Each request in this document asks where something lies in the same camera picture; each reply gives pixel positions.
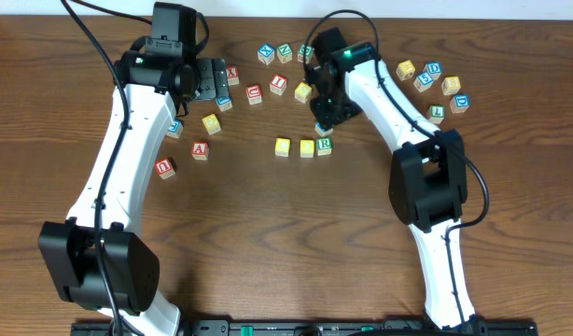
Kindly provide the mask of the green R block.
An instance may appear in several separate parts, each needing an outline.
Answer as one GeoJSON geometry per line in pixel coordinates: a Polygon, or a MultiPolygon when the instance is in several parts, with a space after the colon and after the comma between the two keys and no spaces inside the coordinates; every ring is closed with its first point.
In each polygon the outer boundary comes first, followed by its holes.
{"type": "Polygon", "coordinates": [[[320,137],[316,139],[316,150],[318,156],[329,155],[333,145],[330,137],[320,137]]]}

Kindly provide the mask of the blue L block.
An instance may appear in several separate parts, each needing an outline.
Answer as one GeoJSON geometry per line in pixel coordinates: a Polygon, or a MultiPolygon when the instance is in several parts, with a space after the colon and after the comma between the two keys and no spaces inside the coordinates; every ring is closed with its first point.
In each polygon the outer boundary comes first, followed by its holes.
{"type": "Polygon", "coordinates": [[[317,132],[317,134],[318,134],[320,137],[329,136],[329,135],[332,134],[333,131],[334,131],[333,128],[329,128],[329,129],[323,128],[323,127],[320,125],[319,122],[317,122],[317,123],[315,124],[314,129],[315,129],[315,131],[317,132]]]}

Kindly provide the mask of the yellow O block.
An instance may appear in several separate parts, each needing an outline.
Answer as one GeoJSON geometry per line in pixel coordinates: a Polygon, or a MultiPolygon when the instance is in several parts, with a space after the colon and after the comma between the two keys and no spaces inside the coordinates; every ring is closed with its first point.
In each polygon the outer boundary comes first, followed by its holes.
{"type": "Polygon", "coordinates": [[[313,139],[300,140],[300,156],[302,158],[312,158],[315,154],[315,141],[313,139]]]}

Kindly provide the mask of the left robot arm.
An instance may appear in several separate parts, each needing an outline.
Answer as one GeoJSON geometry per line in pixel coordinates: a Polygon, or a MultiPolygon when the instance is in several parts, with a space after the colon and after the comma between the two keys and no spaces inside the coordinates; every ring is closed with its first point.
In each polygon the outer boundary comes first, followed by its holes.
{"type": "Polygon", "coordinates": [[[46,222],[38,247],[59,297],[109,315],[113,335],[180,335],[180,309],[159,290],[160,262],[141,239],[142,212],[161,143],[179,111],[229,93],[226,64],[203,57],[202,13],[153,7],[151,32],[109,62],[110,121],[91,175],[62,223],[46,222]]]}

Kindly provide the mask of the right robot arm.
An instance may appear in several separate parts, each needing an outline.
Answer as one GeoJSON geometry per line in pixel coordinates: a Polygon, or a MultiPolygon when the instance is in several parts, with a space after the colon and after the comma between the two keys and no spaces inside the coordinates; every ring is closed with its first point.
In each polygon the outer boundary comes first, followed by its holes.
{"type": "Polygon", "coordinates": [[[392,154],[391,206],[417,244],[426,314],[439,329],[463,326],[475,310],[460,253],[469,168],[461,135],[442,132],[418,112],[371,43],[350,45],[330,28],[311,46],[318,64],[304,71],[318,91],[310,103],[317,123],[328,130],[364,113],[376,127],[392,154]]]}

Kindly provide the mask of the yellow C block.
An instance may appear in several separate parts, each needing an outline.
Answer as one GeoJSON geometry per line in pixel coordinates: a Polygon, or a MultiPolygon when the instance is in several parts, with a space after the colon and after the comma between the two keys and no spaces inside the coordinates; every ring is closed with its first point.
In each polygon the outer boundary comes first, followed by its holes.
{"type": "Polygon", "coordinates": [[[278,157],[289,155],[291,141],[288,138],[278,137],[275,141],[274,153],[278,157]]]}

